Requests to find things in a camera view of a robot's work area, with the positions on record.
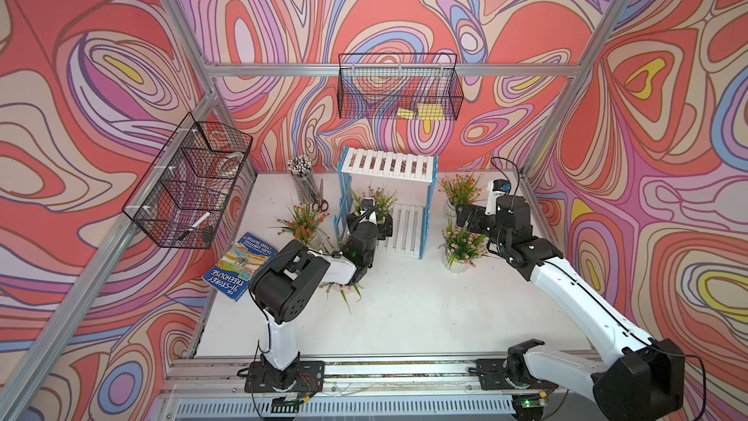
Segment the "blue white slatted rack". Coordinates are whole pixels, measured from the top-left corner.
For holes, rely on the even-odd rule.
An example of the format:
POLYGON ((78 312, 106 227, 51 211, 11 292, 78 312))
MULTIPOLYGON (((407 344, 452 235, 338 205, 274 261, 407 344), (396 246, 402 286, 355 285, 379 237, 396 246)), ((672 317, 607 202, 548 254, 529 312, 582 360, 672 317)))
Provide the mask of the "blue white slatted rack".
POLYGON ((334 229, 339 245, 348 238, 347 216, 371 197, 385 212, 378 214, 385 229, 383 253, 422 259, 430 233, 430 209, 438 184, 438 156, 344 147, 337 175, 339 212, 334 229))

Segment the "pink flower pot front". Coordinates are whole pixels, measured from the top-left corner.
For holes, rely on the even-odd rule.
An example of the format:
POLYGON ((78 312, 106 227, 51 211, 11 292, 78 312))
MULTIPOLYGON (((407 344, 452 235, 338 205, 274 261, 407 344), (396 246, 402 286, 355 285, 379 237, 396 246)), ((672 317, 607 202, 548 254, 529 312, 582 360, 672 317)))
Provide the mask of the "pink flower pot front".
POLYGON ((351 191, 351 193, 356 214, 360 213, 360 209, 362 208, 362 200, 364 198, 373 198, 377 207, 377 223, 382 222, 385 216, 392 215, 393 205, 395 204, 395 200, 397 200, 397 196, 395 196, 397 194, 396 192, 389 193, 389 191, 387 191, 384 187, 373 187, 372 185, 369 185, 366 188, 366 191, 363 191, 362 193, 358 193, 354 189, 351 191))

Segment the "pink flower pot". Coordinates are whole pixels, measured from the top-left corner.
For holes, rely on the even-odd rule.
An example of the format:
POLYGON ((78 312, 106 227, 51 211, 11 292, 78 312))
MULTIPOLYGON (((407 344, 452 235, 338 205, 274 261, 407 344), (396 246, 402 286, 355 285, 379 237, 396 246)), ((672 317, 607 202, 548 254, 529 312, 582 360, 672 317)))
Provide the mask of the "pink flower pot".
POLYGON ((444 267, 455 274, 475 268, 475 261, 487 255, 488 238, 471 233, 450 221, 442 231, 444 267))
POLYGON ((323 290, 327 296, 337 295, 343 299, 347 309, 351 312, 351 303, 362 300, 362 290, 358 284, 341 285, 333 282, 321 283, 319 290, 323 290))
POLYGON ((397 196, 395 196, 397 194, 396 192, 389 193, 389 191, 387 191, 384 187, 373 187, 372 185, 369 185, 366 188, 366 191, 363 191, 362 193, 358 193, 354 189, 351 191, 351 193, 356 214, 360 213, 360 209, 362 208, 362 200, 364 198, 373 198, 377 207, 377 223, 382 222, 385 216, 392 215, 393 205, 395 204, 395 200, 397 200, 397 196))

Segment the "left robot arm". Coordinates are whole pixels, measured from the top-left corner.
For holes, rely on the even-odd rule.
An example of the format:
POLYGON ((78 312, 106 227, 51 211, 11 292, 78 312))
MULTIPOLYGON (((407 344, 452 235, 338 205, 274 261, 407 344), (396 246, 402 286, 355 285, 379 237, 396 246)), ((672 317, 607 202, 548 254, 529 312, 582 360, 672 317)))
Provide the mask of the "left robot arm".
POLYGON ((263 264, 249 292, 265 316, 269 348, 263 359, 274 370, 288 370, 300 356, 295 320, 321 284, 355 288, 373 266, 379 224, 375 201, 347 217, 348 242, 342 251, 320 253, 294 239, 263 264))

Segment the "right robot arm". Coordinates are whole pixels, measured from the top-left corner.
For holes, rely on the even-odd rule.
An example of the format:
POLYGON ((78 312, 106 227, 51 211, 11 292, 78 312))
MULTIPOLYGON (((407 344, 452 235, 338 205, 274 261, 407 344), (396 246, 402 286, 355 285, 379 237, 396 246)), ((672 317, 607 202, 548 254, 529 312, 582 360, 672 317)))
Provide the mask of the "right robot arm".
POLYGON ((655 339, 602 298, 549 240, 533 232, 525 198, 497 179, 485 206, 455 208, 459 227, 486 238, 490 253, 544 292, 597 351, 596 361, 532 338, 508 348, 500 373, 525 389, 535 382, 565 387, 596 403, 609 420, 658 420, 685 399, 685 354, 670 339, 655 339))

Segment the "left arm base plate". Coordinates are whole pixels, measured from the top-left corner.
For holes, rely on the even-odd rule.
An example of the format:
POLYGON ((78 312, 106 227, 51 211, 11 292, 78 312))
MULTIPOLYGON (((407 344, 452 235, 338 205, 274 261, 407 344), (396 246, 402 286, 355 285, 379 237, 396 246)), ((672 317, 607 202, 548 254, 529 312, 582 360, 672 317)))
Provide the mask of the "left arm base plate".
POLYGON ((315 394, 325 384, 323 361, 299 361, 285 370, 277 370, 269 362, 260 360, 247 368, 245 393, 304 393, 315 394))

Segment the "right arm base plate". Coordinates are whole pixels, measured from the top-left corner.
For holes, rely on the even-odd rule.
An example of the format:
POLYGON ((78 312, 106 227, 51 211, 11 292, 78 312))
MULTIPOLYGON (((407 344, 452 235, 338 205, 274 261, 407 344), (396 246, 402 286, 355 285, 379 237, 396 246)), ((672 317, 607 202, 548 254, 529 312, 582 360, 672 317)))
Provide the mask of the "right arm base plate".
POLYGON ((478 378, 480 388, 484 391, 535 390, 552 393, 559 388, 557 384, 531 376, 513 358, 478 359, 467 372, 478 378))

